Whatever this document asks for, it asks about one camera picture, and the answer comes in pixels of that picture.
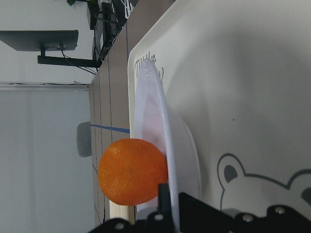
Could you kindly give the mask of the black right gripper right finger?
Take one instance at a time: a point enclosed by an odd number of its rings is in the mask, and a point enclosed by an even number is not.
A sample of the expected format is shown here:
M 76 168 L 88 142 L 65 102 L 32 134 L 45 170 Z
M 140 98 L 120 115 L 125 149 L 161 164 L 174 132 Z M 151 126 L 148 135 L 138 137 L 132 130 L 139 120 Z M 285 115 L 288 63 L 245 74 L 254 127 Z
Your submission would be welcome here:
M 179 194 L 179 223 L 183 233 L 309 233 L 311 221 L 295 209 L 272 205 L 258 217 L 239 212 L 230 216 L 186 194 Z

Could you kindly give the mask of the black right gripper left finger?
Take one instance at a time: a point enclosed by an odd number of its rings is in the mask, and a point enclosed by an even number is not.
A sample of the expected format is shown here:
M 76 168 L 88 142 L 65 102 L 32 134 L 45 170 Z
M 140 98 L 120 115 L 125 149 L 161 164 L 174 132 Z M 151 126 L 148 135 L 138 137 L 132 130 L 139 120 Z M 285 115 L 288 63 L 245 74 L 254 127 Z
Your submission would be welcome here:
M 171 198 L 167 183 L 158 186 L 157 210 L 134 224 L 122 218 L 113 218 L 91 230 L 92 233 L 173 233 Z

